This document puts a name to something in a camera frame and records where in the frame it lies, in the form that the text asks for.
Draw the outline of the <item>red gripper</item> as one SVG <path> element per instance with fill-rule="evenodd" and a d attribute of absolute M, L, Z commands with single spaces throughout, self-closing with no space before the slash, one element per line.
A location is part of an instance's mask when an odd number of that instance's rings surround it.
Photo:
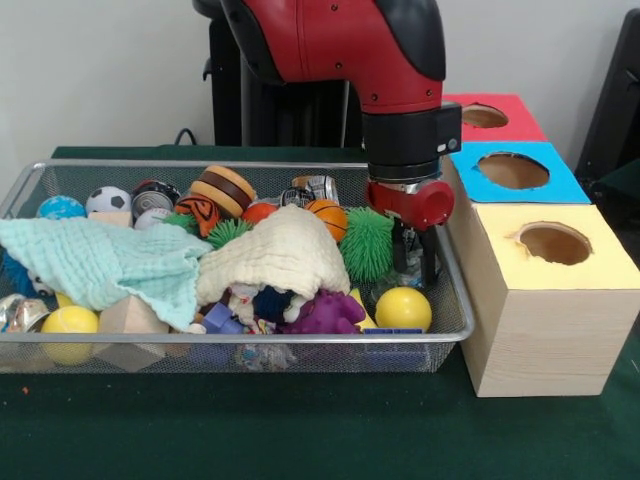
<path fill-rule="evenodd" d="M 435 225 L 445 224 L 455 205 L 451 186 L 442 180 L 425 180 L 413 184 L 382 183 L 369 180 L 367 200 L 379 214 L 394 219 L 392 229 L 393 267 L 398 273 L 407 270 L 404 225 L 422 233 L 422 283 L 432 285 L 437 279 Z"/>

